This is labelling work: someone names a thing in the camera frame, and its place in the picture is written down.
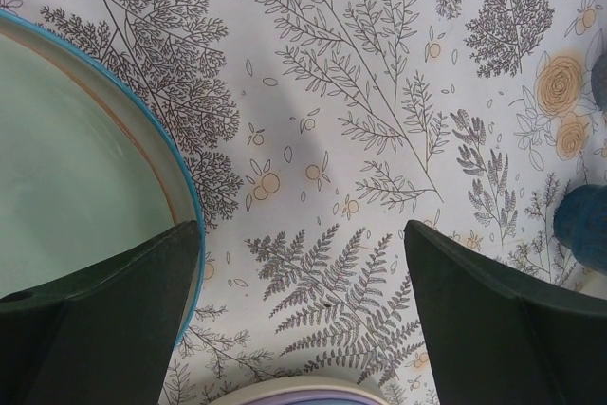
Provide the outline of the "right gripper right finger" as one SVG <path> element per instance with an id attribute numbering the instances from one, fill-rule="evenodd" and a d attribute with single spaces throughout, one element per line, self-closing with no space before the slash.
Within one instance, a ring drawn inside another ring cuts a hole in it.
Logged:
<path id="1" fill-rule="evenodd" d="M 606 303 L 405 226 L 405 253 L 443 404 L 603 404 Z"/>

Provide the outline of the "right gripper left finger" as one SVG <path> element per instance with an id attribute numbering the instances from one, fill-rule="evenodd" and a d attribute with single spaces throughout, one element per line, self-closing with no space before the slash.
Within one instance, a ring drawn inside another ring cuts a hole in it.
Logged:
<path id="1" fill-rule="evenodd" d="M 180 223 L 1 300 L 4 404 L 155 404 L 198 262 Z"/>

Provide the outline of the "green plate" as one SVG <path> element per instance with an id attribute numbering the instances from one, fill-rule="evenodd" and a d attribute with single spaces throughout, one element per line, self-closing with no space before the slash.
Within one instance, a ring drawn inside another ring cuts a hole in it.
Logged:
<path id="1" fill-rule="evenodd" d="M 1 291 L 93 265 L 174 223 L 132 141 L 55 65 L 1 41 Z"/>

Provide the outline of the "white plate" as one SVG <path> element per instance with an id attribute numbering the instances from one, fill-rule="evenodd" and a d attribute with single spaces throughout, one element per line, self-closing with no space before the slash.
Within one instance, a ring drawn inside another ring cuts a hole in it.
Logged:
<path id="1" fill-rule="evenodd" d="M 146 103 L 108 68 L 49 30 L 19 16 L 1 12 L 1 34 L 31 49 L 79 86 L 119 127 L 145 158 L 164 193 L 176 224 L 193 220 L 200 247 L 175 345 L 191 322 L 204 276 L 203 209 L 183 156 Z"/>

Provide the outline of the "cream plate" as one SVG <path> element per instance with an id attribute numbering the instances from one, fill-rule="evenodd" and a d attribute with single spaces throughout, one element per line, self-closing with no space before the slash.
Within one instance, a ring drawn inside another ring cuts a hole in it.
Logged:
<path id="1" fill-rule="evenodd" d="M 388 403 L 380 393 L 371 392 L 350 381 L 330 377 L 297 376 L 276 378 L 239 388 L 216 399 L 212 404 L 248 404 L 250 400 L 301 390 L 345 391 L 378 398 L 383 404 Z"/>

